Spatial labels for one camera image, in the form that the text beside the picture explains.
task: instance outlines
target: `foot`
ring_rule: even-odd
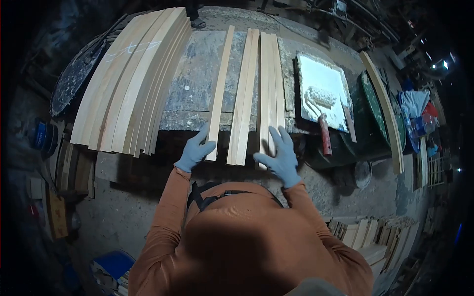
[[[197,18],[191,22],[191,27],[195,29],[203,29],[206,27],[206,23],[202,19]]]

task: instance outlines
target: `blue glove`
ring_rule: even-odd
[[[295,186],[301,177],[296,172],[298,161],[293,151],[293,140],[283,126],[279,126],[280,136],[274,127],[269,127],[270,134],[276,147],[276,157],[270,157],[262,153],[255,153],[254,160],[263,163],[274,175],[283,181],[283,187]]]
[[[200,163],[206,155],[216,148],[215,141],[210,141],[204,145],[200,145],[201,142],[206,139],[208,131],[209,123],[206,123],[201,127],[201,131],[197,135],[186,142],[181,159],[174,164],[177,168],[187,173],[191,173],[191,170]]]

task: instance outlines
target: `blue container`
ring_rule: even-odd
[[[129,271],[135,263],[135,259],[122,250],[106,253],[95,258],[94,261],[102,266],[103,270],[108,272],[117,282],[120,282],[118,281],[120,277]]]

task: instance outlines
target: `wooden plank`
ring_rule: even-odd
[[[276,122],[278,126],[285,127],[285,91],[283,89],[282,63],[280,60],[280,49],[278,47],[278,38],[276,34],[271,35],[271,41],[273,48],[273,64],[275,66]]]
[[[362,247],[362,243],[364,242],[364,238],[365,238],[365,233],[367,232],[368,224],[369,224],[368,219],[362,219],[359,221],[359,227],[357,228],[354,244],[352,245],[352,248],[354,250],[360,249]]]
[[[143,110],[143,101],[151,89],[151,84],[157,69],[156,64],[159,63],[163,57],[162,54],[156,53],[161,52],[166,46],[168,42],[163,41],[169,39],[169,36],[173,34],[173,30],[170,31],[169,29],[177,19],[184,17],[184,14],[184,8],[176,8],[171,12],[140,59],[127,88],[122,107],[117,117],[117,125],[112,140],[112,151],[123,152],[124,146],[129,147],[136,117],[138,113]]]
[[[346,230],[346,234],[342,238],[342,243],[346,246],[352,248],[354,244],[354,238],[356,237],[357,230],[356,229],[348,229]]]
[[[385,265],[387,258],[380,260],[379,262],[375,263],[374,265],[370,266],[372,269],[372,273],[374,275],[374,281],[379,277],[380,273],[383,270],[383,266]]]
[[[392,104],[389,100],[387,91],[385,90],[382,80],[380,79],[379,72],[376,69],[374,63],[370,59],[369,55],[362,51],[359,54],[364,66],[367,68],[370,80],[374,85],[375,92],[382,107],[383,117],[387,126],[388,137],[390,140],[390,146],[392,148],[392,159],[393,159],[393,172],[398,175],[401,174],[405,168],[403,164],[403,150],[401,148],[400,134],[398,132],[397,121],[395,114],[393,113]]]
[[[161,15],[158,17],[158,19],[154,22],[154,24],[150,27],[148,32],[143,37],[141,44],[133,53],[132,57],[130,58],[130,61],[128,61],[128,64],[122,73],[122,77],[120,78],[120,82],[117,84],[117,89],[112,98],[100,144],[101,151],[112,151],[112,141],[115,132],[115,127],[117,125],[117,118],[119,116],[120,108],[122,107],[122,103],[125,98],[128,86],[130,85],[132,77],[138,67],[138,64],[140,63],[141,58],[145,54],[145,51],[148,46],[151,44],[153,37],[173,10],[173,8],[169,8],[162,11]]]
[[[184,50],[184,44],[188,42],[191,36],[191,25],[187,18],[176,20],[174,26],[176,28],[172,27],[170,30],[173,30],[175,35],[170,36],[168,46],[165,48],[162,60],[158,66],[160,70],[156,72],[150,92],[146,98],[145,108],[139,114],[140,116],[137,117],[135,123],[129,152],[135,157],[139,156],[140,149],[145,150],[145,153],[149,154],[151,133],[157,111],[162,104],[162,100],[166,100],[168,97],[171,81]]]
[[[349,133],[351,135],[351,141],[354,143],[357,143],[357,138],[356,138],[356,129],[354,128],[354,121],[352,120],[351,113],[349,111],[349,108],[347,106],[342,106],[344,109],[344,116],[346,117],[347,121],[347,129],[349,130]]]
[[[59,239],[68,235],[66,225],[66,208],[64,199],[48,190],[47,211],[53,238]]]
[[[358,251],[364,257],[365,261],[367,261],[369,265],[372,265],[384,258],[385,251],[387,251],[387,246],[372,244],[368,247],[363,247]]]
[[[269,121],[268,121],[268,108],[269,108],[269,81],[268,76],[269,69],[267,64],[270,63],[268,60],[268,53],[264,51],[262,46],[266,35],[263,35],[263,32],[260,36],[260,100],[258,105],[258,118],[257,118],[257,139],[259,143],[258,151],[260,153],[267,153],[267,146],[269,143],[270,132],[268,131]],[[257,164],[258,168],[266,170],[266,166],[262,163]]]
[[[143,140],[140,140],[142,143],[141,148],[143,148],[145,150],[145,153],[149,155],[151,155],[151,152],[153,153],[155,152],[156,140],[158,137],[158,131],[160,129],[161,117],[163,115],[163,109],[164,109],[166,100],[168,99],[171,82],[176,72],[176,68],[178,67],[178,63],[181,59],[185,45],[188,43],[189,38],[191,37],[192,30],[191,30],[189,18],[186,18],[184,23],[185,23],[184,33],[180,37],[180,40],[177,40],[177,45],[173,49],[174,51],[173,56],[170,59],[169,65],[167,66],[167,74],[165,75],[164,80],[160,85],[159,95],[158,95],[159,100],[158,99],[155,100],[155,105],[151,109],[152,115],[150,118],[150,122],[147,123],[148,126],[145,125],[145,127],[147,127],[148,130],[145,129],[143,131],[140,131],[141,133],[143,133],[140,135],[143,137]]]
[[[239,144],[236,153],[236,165],[245,165],[247,155],[248,130],[250,127],[250,111],[254,97],[255,70],[257,66],[259,30],[252,29],[252,47],[250,49],[250,61],[248,65],[247,83],[245,85],[245,96],[240,118]]]
[[[410,230],[408,232],[407,241],[405,246],[403,247],[403,251],[401,252],[400,258],[396,263],[396,266],[403,264],[403,261],[409,256],[411,248],[413,247],[413,243],[415,242],[416,234],[418,233],[419,222],[410,226]]]
[[[370,221],[369,228],[367,230],[367,235],[364,238],[362,243],[363,247],[366,247],[374,242],[375,234],[377,233],[379,222],[377,220]]]
[[[240,136],[240,121],[244,109],[245,91],[247,85],[248,68],[250,65],[250,52],[252,51],[252,39],[254,30],[249,28],[247,30],[247,37],[245,39],[244,53],[242,55],[242,64],[240,65],[240,74],[237,84],[237,95],[234,105],[234,112],[232,115],[232,125],[230,126],[230,140],[229,149],[227,151],[226,164],[235,165],[237,161],[237,149],[239,145]]]
[[[220,112],[222,111],[222,99],[224,97],[224,88],[226,86],[227,68],[229,66],[230,49],[232,47],[232,40],[234,39],[233,25],[227,29],[226,36],[224,38],[224,46],[222,48],[222,55],[220,60],[219,72],[217,79],[213,87],[212,98],[209,104],[209,131],[207,136],[207,142],[215,141],[219,137],[219,126],[220,126]],[[217,145],[216,148],[206,156],[207,161],[216,161],[217,157]]]
[[[275,66],[273,58],[272,39],[269,34],[262,32],[262,51],[268,55],[268,126],[278,130],[276,114],[276,84],[275,84]],[[271,136],[268,137],[268,155],[274,157],[276,154],[275,142]]]
[[[122,30],[122,32],[117,36],[117,39],[110,45],[110,48],[105,53],[102,60],[99,62],[99,65],[94,71],[94,74],[91,77],[89,84],[87,85],[86,91],[82,97],[81,104],[77,111],[76,119],[74,121],[74,128],[71,134],[71,142],[76,144],[89,144],[89,137],[82,137],[83,131],[86,128],[86,121],[89,116],[91,109],[94,109],[93,101],[96,97],[96,93],[99,89],[102,78],[110,67],[108,62],[110,57],[113,57],[117,54],[120,54],[122,48],[120,47],[122,41],[129,35],[133,30],[135,25],[139,22],[142,16],[134,17],[127,26]]]
[[[134,26],[130,34],[122,41],[120,48],[126,48],[123,54],[114,56],[110,61],[111,65],[104,77],[102,78],[99,91],[96,94],[94,104],[98,108],[95,117],[88,117],[88,121],[92,122],[89,138],[89,149],[99,150],[102,142],[103,127],[109,114],[109,108],[112,103],[112,98],[117,90],[119,81],[122,78],[122,73],[126,69],[128,62],[135,55],[138,45],[141,44],[143,37],[147,34],[162,11],[154,11],[143,15],[140,21]]]
[[[395,247],[395,251],[393,253],[392,259],[390,260],[390,264],[388,266],[388,269],[395,268],[395,265],[397,264],[398,259],[400,258],[401,252],[405,248],[405,243],[407,241],[408,230],[409,229],[410,229],[409,227],[405,227],[401,230],[401,233],[400,233],[400,236],[398,238],[398,242],[397,242],[397,245]]]

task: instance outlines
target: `green container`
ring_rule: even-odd
[[[367,71],[362,72],[359,76],[357,83],[350,91],[350,95],[353,103],[357,143],[351,141],[350,134],[330,129],[332,156],[326,157],[322,153],[321,136],[308,135],[306,138],[305,161],[313,169],[320,170],[344,166],[358,161],[391,157],[392,150],[387,136],[382,108]],[[392,95],[390,99],[392,106],[398,106]],[[406,142],[405,126],[397,109],[399,108],[396,107],[394,111],[403,150]]]

